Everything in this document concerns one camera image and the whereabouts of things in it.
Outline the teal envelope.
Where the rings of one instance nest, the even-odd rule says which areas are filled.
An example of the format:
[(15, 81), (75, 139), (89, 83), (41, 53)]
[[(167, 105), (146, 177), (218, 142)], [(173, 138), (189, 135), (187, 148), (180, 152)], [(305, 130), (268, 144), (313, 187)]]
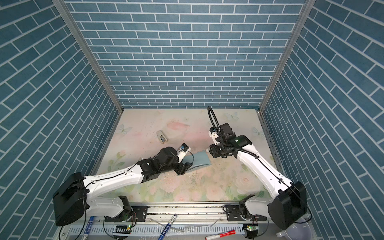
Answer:
[(205, 151), (194, 153), (193, 156), (192, 154), (187, 154), (183, 159), (183, 163), (192, 163), (192, 166), (187, 170), (187, 173), (190, 173), (192, 171), (196, 171), (211, 165), (209, 155)]

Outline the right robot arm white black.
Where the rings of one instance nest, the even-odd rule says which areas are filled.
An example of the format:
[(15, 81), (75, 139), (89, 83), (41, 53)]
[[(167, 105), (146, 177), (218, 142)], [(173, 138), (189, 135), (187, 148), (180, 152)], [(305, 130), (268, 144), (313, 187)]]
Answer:
[(271, 196), (269, 200), (254, 195), (242, 199), (239, 204), (244, 217), (270, 218), (282, 230), (293, 224), (306, 223), (303, 216), (309, 208), (307, 190), (302, 183), (294, 183), (281, 174), (246, 136), (237, 136), (228, 123), (211, 127), (209, 135), (214, 141), (209, 150), (213, 158), (234, 156), (251, 170)]

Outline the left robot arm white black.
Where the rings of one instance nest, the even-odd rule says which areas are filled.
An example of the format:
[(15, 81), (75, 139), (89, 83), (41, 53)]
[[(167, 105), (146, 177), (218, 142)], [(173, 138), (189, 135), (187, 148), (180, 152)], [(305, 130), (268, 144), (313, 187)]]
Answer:
[(155, 180), (162, 173), (174, 171), (177, 175), (184, 175), (193, 165), (183, 161), (190, 151), (186, 144), (178, 150), (166, 147), (157, 155), (122, 170), (94, 176), (84, 176), (80, 172), (71, 174), (53, 194), (56, 226), (67, 226), (85, 215), (119, 218), (129, 214), (132, 208), (126, 197), (102, 200), (100, 196), (125, 186)]

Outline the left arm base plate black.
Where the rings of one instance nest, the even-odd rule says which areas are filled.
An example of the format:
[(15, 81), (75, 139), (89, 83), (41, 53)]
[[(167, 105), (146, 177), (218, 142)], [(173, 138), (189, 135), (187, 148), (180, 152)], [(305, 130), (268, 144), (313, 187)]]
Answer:
[(137, 223), (144, 222), (147, 217), (148, 206), (132, 206), (131, 210), (123, 210), (117, 217), (105, 217), (106, 223)]

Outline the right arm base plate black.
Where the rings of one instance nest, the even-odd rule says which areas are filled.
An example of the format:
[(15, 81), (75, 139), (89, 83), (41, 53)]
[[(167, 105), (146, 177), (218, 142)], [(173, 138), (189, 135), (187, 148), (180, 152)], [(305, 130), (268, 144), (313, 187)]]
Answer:
[(268, 218), (261, 215), (251, 215), (247, 212), (244, 206), (239, 205), (224, 205), (223, 211), (227, 217), (228, 222), (239, 221), (267, 221)]

